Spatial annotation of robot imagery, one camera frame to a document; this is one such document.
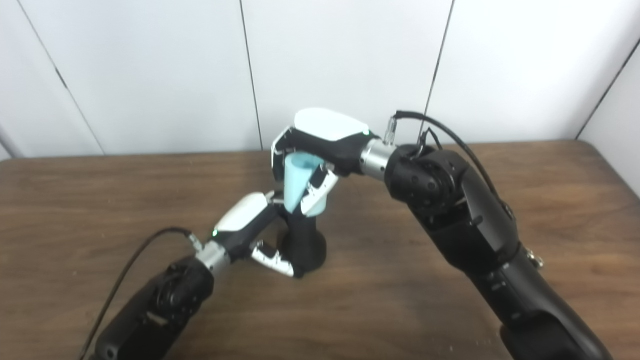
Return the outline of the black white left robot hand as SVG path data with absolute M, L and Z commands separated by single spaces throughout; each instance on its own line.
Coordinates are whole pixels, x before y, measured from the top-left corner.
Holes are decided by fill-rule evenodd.
M 244 196 L 215 225 L 211 238 L 196 256 L 215 277 L 238 260 L 252 259 L 288 278 L 305 272 L 259 235 L 284 215 L 284 196 L 276 191 Z

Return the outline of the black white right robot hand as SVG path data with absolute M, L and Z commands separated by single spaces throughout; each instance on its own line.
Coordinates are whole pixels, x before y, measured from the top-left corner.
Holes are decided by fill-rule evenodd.
M 381 140 L 368 125 L 340 112 L 325 108 L 298 111 L 293 125 L 272 142 L 270 166 L 274 179 L 285 180 L 286 159 L 292 154 L 312 155 L 319 158 L 321 164 L 311 171 L 301 198 L 288 212 L 313 216 L 314 208 L 329 195 L 339 178 L 363 174 L 363 153 L 370 144 Z

